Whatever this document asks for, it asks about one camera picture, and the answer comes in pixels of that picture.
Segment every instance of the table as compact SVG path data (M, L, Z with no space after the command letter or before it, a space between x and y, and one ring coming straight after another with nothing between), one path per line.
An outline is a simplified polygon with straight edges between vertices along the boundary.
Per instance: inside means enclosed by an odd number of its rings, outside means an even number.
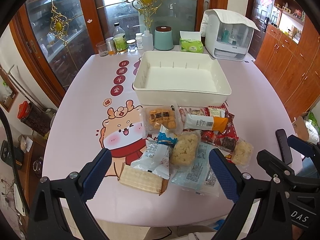
M139 157L139 149L143 150L140 131L137 125L128 124L139 122L136 110L140 106L132 84L141 55L136 51L106 57L93 55L88 59L68 89L53 122L43 176L61 179L72 171L80 171L94 159L101 145L115 149L112 154L120 163L130 163ZM251 61L219 60L219 63L232 89L227 108L235 115L236 132L254 146L247 172L254 178L269 180L258 166L256 154L267 149L281 158L275 131L284 128L288 136L294 134L290 119L272 86ZM300 154L292 150L292 157L290 166L298 172L302 168ZM233 205L221 189L217 198L196 195L169 184L158 196L121 185L117 177L111 176L114 170L109 171L110 176L87 202L96 219L135 226L184 225L226 215Z

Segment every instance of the canister lid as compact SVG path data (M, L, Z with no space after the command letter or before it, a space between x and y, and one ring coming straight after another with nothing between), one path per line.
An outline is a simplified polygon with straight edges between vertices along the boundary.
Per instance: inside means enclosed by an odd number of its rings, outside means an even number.
M171 31L171 27L169 26L158 26L156 27L157 32L169 32Z

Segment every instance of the wall shelf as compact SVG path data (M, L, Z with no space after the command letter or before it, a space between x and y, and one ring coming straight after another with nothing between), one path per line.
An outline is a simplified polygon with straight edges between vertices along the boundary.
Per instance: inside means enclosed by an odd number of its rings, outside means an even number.
M275 6L277 9L279 9L281 12L283 12L283 14L289 16L291 19L293 19L294 21L296 21L297 23L301 24L302 26L304 25L304 22L299 19L298 17L295 17L293 14L288 13L287 11L285 11L284 9L281 9L280 7Z

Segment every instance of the blue snack wrapper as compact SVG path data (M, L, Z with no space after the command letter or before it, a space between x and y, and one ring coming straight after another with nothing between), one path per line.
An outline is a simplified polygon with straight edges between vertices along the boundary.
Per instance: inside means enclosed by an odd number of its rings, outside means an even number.
M174 145L177 143L177 140L178 139L176 135L162 124L158 134L158 143L174 147Z

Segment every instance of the white cloth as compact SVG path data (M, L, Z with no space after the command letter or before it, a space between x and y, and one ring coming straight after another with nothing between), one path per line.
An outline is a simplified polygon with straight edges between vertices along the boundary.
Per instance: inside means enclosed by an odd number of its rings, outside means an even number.
M200 27L200 34L202 37L205 37L206 35L206 29L208 25L209 16L213 13L216 13L218 18L222 23L226 24L245 24L248 27L254 28L257 31L260 31L258 27L255 25L255 23L248 19L247 17L241 15L240 13L234 12L234 11L228 11L224 9L210 9L205 10L201 22Z

